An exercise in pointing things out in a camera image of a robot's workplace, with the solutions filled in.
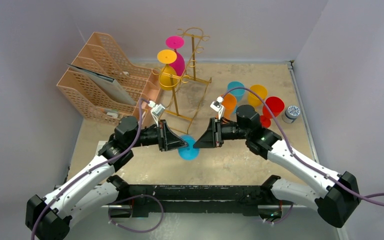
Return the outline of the blue wine glass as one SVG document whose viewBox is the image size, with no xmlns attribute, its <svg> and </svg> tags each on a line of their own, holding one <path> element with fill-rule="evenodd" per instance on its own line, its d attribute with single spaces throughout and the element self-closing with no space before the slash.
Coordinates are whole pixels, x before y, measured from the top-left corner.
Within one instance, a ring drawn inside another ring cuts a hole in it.
<svg viewBox="0 0 384 240">
<path fill-rule="evenodd" d="M 227 85 L 227 90 L 236 98 L 237 102 L 240 102 L 246 92 L 244 87 L 240 81 L 231 81 Z"/>
<path fill-rule="evenodd" d="M 194 148 L 194 144 L 196 143 L 196 140 L 188 134 L 181 135 L 180 137 L 184 141 L 186 141 L 188 146 L 181 147 L 177 150 L 179 156 L 186 161 L 192 161 L 196 159 L 200 153 L 199 148 Z"/>
</svg>

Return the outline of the orange wine glass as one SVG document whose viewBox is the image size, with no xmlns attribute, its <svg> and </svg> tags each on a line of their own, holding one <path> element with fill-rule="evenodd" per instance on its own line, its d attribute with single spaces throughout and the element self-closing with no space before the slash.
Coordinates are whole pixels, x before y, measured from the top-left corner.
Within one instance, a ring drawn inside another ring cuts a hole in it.
<svg viewBox="0 0 384 240">
<path fill-rule="evenodd" d="M 228 93 L 223 97 L 222 105 L 225 107 L 223 117 L 230 120 L 231 116 L 236 109 L 237 99 L 234 95 Z"/>
</svg>

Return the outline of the yellow wine glass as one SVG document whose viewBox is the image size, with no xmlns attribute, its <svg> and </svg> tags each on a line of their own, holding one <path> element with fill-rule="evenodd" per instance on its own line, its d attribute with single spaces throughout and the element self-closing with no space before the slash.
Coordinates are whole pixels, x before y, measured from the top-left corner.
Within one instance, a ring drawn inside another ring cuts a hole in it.
<svg viewBox="0 0 384 240">
<path fill-rule="evenodd" d="M 177 54 L 174 50 L 164 49 L 157 54 L 157 59 L 160 63 L 164 64 L 159 76 L 160 87 L 165 91 L 171 91 L 178 82 L 178 79 L 174 77 L 177 73 L 175 69 L 170 66 L 170 64 L 177 60 Z"/>
<path fill-rule="evenodd" d="M 253 107 L 258 107 L 262 104 L 262 100 L 264 100 L 268 95 L 268 90 L 260 84 L 252 85 L 249 88 L 255 94 L 249 92 L 247 97 L 247 102 L 249 105 Z"/>
</svg>

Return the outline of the red wine glass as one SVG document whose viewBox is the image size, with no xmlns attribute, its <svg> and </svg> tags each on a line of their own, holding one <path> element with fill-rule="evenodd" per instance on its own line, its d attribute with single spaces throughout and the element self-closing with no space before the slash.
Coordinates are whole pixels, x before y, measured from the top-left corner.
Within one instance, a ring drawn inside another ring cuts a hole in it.
<svg viewBox="0 0 384 240">
<path fill-rule="evenodd" d="M 277 96 L 270 96 L 265 101 L 268 108 L 273 113 L 274 117 L 277 117 L 285 108 L 284 101 Z M 268 108 L 264 106 L 262 108 L 262 115 L 260 116 L 261 125 L 264 128 L 269 128 L 271 126 L 271 119 L 273 118 L 268 111 Z"/>
</svg>

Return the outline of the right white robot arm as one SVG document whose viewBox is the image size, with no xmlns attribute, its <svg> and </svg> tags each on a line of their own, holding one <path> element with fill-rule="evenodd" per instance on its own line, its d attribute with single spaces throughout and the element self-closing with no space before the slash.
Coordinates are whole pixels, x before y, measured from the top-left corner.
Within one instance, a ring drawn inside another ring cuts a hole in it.
<svg viewBox="0 0 384 240">
<path fill-rule="evenodd" d="M 360 204 L 360 199 L 344 190 L 347 187 L 358 193 L 356 177 L 346 171 L 340 174 L 311 160 L 274 131 L 264 128 L 260 115 L 250 105 L 236 110 L 236 121 L 223 123 L 210 118 L 207 130 L 194 143 L 195 149 L 219 148 L 225 140 L 245 140 L 247 148 L 293 173 L 305 182 L 296 184 L 279 178 L 261 189 L 260 196 L 268 204 L 286 200 L 311 208 L 328 224 L 342 228 Z"/>
</svg>

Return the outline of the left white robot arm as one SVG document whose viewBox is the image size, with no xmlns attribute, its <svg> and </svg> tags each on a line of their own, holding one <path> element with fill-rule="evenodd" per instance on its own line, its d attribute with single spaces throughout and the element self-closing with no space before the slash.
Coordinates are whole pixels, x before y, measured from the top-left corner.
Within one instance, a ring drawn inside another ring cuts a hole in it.
<svg viewBox="0 0 384 240">
<path fill-rule="evenodd" d="M 161 152 L 188 147 L 165 120 L 142 127 L 134 116 L 123 117 L 98 154 L 74 177 L 47 195 L 32 196 L 26 204 L 25 225 L 32 240 L 63 240 L 70 229 L 95 209 L 107 204 L 122 205 L 149 194 L 130 194 L 130 185 L 115 173 L 134 156 L 135 147 L 158 146 Z"/>
</svg>

